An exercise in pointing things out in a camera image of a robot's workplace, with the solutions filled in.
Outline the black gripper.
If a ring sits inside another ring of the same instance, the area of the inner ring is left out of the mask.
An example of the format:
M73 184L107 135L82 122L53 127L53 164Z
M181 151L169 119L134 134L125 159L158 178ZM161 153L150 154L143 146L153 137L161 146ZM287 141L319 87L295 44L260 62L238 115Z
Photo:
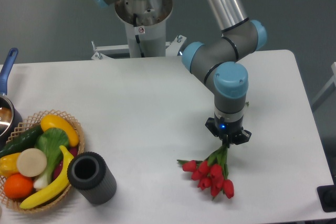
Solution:
M205 126L207 129L222 142L230 148L232 144L240 145L247 143L250 140L251 132L243 129L243 116L238 120L232 122L226 121L224 117L208 118Z

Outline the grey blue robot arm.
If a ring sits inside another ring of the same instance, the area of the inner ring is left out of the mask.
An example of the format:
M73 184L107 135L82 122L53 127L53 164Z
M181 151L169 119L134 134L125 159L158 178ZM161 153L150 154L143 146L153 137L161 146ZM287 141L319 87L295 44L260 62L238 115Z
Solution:
M124 23L132 58L167 55L165 23L172 0L94 0L99 6L114 5ZM239 61L267 41L264 26L248 18L240 0L208 0L221 38L212 45L193 42L180 54L185 68L214 95L214 116L206 127L226 147L249 141L243 128L248 72Z

